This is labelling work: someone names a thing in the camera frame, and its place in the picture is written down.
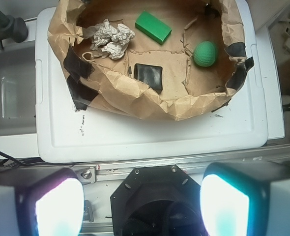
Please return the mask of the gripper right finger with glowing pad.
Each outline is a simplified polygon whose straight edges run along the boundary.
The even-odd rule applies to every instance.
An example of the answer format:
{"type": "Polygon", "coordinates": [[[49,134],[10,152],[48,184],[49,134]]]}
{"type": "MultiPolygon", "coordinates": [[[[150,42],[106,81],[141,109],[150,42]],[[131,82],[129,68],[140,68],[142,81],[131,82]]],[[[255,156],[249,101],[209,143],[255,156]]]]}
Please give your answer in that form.
{"type": "Polygon", "coordinates": [[[210,236],[290,236],[290,161],[209,164],[200,208],[210,236]]]}

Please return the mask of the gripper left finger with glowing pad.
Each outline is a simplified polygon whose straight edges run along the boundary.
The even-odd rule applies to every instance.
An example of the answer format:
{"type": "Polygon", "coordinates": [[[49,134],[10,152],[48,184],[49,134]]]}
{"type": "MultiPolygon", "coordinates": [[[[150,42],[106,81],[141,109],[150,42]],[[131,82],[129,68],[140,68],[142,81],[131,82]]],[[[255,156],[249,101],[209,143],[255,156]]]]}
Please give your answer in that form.
{"type": "Polygon", "coordinates": [[[0,236],[78,236],[84,201],[70,168],[0,168],[0,236]]]}

